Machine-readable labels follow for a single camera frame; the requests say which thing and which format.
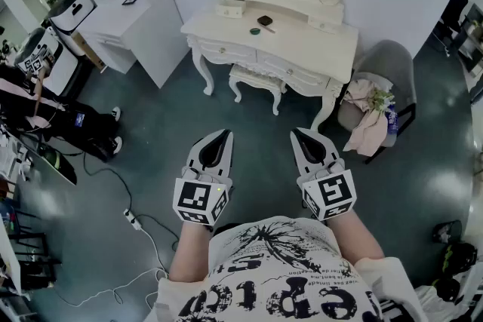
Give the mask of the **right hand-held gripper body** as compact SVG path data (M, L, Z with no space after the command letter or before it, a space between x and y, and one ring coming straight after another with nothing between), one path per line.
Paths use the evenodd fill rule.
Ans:
M351 170L345 168L342 159L300 176L297 184L303 201L319 221L348 213L357 200Z

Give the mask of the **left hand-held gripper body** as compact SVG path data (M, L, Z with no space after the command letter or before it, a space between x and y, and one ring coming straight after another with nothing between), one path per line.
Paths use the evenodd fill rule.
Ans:
M172 204L182 221L204 226L216 224L231 199L231 168L231 162L217 173L194 167L192 162L183 167L182 176L176 178Z

